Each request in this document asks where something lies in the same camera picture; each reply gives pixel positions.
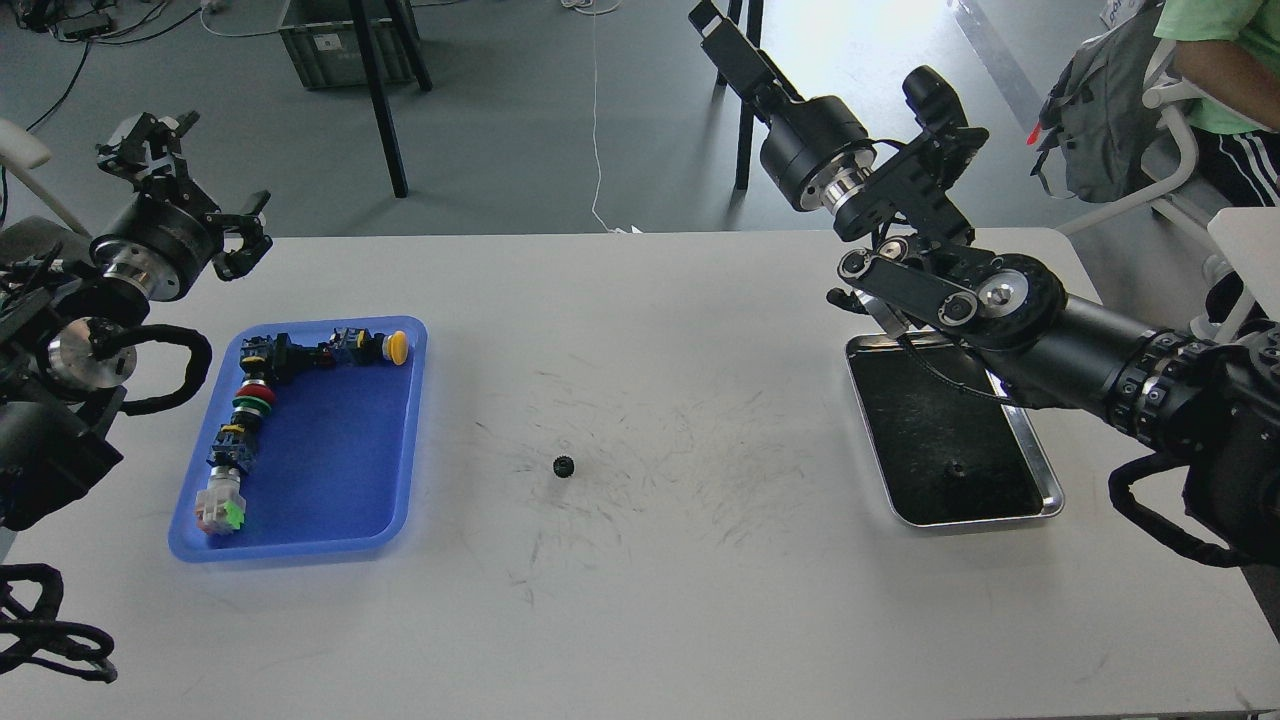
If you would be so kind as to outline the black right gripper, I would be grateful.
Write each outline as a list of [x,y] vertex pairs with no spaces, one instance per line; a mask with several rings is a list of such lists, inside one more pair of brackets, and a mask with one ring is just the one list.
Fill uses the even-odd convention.
[[842,99],[826,95],[803,100],[768,54],[714,3],[699,1],[687,18],[719,77],[744,108],[768,124],[762,167],[791,209],[817,210],[822,190],[837,170],[872,167],[874,142]]

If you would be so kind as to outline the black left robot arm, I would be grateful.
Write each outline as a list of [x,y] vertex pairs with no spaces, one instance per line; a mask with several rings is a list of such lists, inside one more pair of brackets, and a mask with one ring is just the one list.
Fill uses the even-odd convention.
[[202,270],[247,275],[273,246],[268,191],[224,211],[192,178],[180,141],[198,120],[141,113],[97,147],[131,202],[101,234],[31,172],[50,150],[3,122],[3,167],[56,217],[35,218],[41,254],[3,264],[3,528],[29,529],[83,498],[120,460],[118,415],[164,413],[195,397],[212,361],[197,331],[147,324],[154,304],[183,299]]

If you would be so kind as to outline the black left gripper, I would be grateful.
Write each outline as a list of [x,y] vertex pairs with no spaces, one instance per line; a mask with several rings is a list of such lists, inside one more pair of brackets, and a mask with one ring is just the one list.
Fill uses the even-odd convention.
[[[198,111],[143,111],[96,146],[97,168],[129,182],[137,193],[93,240],[90,256],[105,275],[133,282],[152,301],[183,299],[210,261],[220,281],[246,277],[273,247],[262,219],[269,190],[252,193],[241,213],[211,213],[210,225],[177,206],[200,197],[180,147],[198,119]],[[227,233],[239,237],[238,249],[223,249]]]

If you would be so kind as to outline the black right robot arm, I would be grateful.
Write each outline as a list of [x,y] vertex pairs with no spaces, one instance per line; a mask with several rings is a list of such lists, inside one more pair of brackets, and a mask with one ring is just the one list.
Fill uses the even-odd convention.
[[844,101],[805,99],[710,1],[700,45],[769,133],[762,165],[799,211],[827,209],[845,242],[828,300],[900,345],[928,325],[986,365],[1006,405],[1075,407],[1151,448],[1108,477],[1114,507],[1185,559],[1279,560],[1277,323],[1225,343],[1160,329],[1069,293],[1039,260],[974,246],[947,190],[988,138],[945,78],[918,67],[902,91],[920,133],[876,163]]

